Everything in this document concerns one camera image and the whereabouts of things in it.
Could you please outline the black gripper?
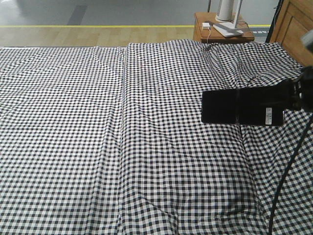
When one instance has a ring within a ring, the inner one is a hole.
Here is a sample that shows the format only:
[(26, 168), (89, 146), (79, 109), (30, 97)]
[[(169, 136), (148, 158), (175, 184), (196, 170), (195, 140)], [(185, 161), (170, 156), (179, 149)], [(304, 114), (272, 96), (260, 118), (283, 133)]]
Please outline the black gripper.
[(300, 76), (293, 82), (291, 79), (286, 79), (277, 85), (266, 87), (264, 96), (264, 104), (267, 106), (312, 110), (313, 67), (302, 68)]

